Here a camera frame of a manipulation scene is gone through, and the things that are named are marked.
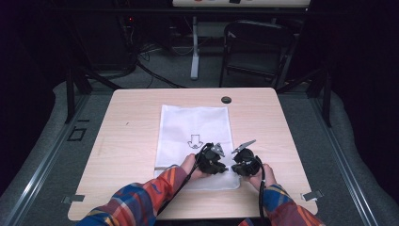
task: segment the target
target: paper bag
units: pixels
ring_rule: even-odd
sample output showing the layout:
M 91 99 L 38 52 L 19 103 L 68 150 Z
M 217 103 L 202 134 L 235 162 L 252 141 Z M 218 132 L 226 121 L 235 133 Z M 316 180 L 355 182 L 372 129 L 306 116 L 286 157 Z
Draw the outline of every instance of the paper bag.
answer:
M 233 144 L 227 107 L 178 107 L 163 105 L 154 176 L 173 164 L 180 165 L 190 153 L 198 153 L 206 143 L 220 143 L 225 157 L 219 162 L 229 169 L 189 182 L 184 189 L 223 190 L 240 186 L 231 170 Z

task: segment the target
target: plaid sleeve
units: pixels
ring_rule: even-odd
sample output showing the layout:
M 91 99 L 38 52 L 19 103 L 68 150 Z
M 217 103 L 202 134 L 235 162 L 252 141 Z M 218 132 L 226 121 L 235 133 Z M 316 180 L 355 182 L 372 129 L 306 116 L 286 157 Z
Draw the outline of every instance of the plaid sleeve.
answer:
M 272 225 L 324 225 L 307 209 L 296 205 L 282 186 L 272 185 L 264 190 L 263 207 Z
M 153 225 L 159 208 L 173 197 L 186 176 L 182 168 L 173 167 L 146 184 L 127 185 L 77 225 Z

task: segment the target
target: wooden table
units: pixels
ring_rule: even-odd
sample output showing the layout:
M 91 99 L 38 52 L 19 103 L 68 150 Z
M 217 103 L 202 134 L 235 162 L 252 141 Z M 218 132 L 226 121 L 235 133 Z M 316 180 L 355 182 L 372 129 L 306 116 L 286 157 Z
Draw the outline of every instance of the wooden table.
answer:
M 221 98 L 229 96 L 228 105 Z M 234 147 L 252 139 L 250 149 L 276 174 L 296 203 L 317 213 L 294 141 L 273 89 L 120 89 L 114 92 L 68 214 L 80 220 L 121 187 L 153 177 L 162 105 L 227 106 Z M 182 190 L 159 219 L 258 217 L 258 193 L 247 182 L 235 190 Z

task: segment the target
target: dark wall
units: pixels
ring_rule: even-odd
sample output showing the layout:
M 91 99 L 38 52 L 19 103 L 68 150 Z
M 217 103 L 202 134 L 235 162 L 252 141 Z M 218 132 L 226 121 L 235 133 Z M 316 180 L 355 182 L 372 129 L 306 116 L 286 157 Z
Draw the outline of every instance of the dark wall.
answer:
M 332 88 L 342 98 L 356 146 L 379 185 L 399 201 L 399 8 L 387 1 L 313 1 L 313 10 L 347 16 L 310 17 L 289 76 L 328 62 Z
M 34 147 L 63 80 L 57 49 L 36 6 L 0 3 L 0 194 Z
M 393 1 L 364 12 L 334 72 L 359 154 L 399 202 L 399 18 Z

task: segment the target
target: cable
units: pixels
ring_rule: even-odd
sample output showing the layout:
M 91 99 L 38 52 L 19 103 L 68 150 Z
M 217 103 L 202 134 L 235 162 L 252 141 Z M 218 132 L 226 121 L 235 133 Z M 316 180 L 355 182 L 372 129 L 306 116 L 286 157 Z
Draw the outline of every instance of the cable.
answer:
M 257 162 L 259 163 L 259 165 L 261 166 L 261 170 L 262 170 L 262 180 L 261 180 L 261 185 L 260 185 L 260 187 L 259 187 L 259 198 L 258 198 L 259 201 L 258 201 L 258 204 L 259 204 L 259 215 L 261 216 L 261 223 L 262 223 L 262 225 L 264 225 L 264 223 L 265 223 L 265 217 L 264 217 L 264 212 L 263 212 L 263 190 L 264 190 L 264 182 L 265 182 L 266 175 L 265 175 L 263 163 L 262 163 L 262 160 L 261 160 L 261 159 L 256 158 L 256 157 L 250 157 L 250 156 L 248 156 L 248 157 L 244 157 L 243 160 L 244 160 L 244 159 L 247 159 L 247 160 L 255 160 L 255 161 L 257 161 Z
M 161 76 L 161 75 L 158 75 L 158 74 L 156 74 L 156 73 L 153 73 L 153 72 L 150 71 L 148 68 L 146 68 L 144 65 L 142 65 L 141 62 L 140 62 L 139 60 L 137 60 L 136 65 L 137 65 L 139 68 L 141 68 L 144 72 L 148 73 L 148 74 L 151 75 L 152 77 L 154 77 L 154 78 L 156 78 L 156 79 L 158 79 L 158 80 L 160 80 L 160 81 L 162 81 L 162 82 L 167 83 L 167 84 L 170 85 L 172 88 L 185 88 L 184 86 L 178 85 L 178 84 L 176 84 L 176 83 L 173 83 L 173 82 L 167 80 L 166 78 L 164 78 L 164 77 Z
M 202 153 L 205 147 L 206 147 L 206 146 L 204 146 L 199 152 Z M 174 193 L 173 197 L 172 197 L 169 201 L 165 202 L 165 203 L 161 206 L 161 208 L 159 208 L 157 215 L 160 215 L 160 214 L 162 213 L 162 211 L 164 211 L 165 208 L 167 208 L 167 206 L 169 205 L 169 203 L 175 198 L 175 196 L 179 193 L 179 191 L 182 190 L 182 188 L 185 186 L 185 184 L 187 184 L 187 182 L 190 180 L 191 175 L 193 174 L 193 172 L 194 172 L 194 171 L 196 170 L 196 168 L 198 167 L 198 165 L 197 165 L 197 161 L 198 161 L 198 160 L 199 160 L 199 159 L 196 158 L 196 161 L 194 162 L 193 168 L 191 169 L 190 173 L 188 173 L 188 175 L 185 177 L 185 179 L 184 179 L 182 185 L 179 187 L 179 189 L 176 190 L 176 192 Z

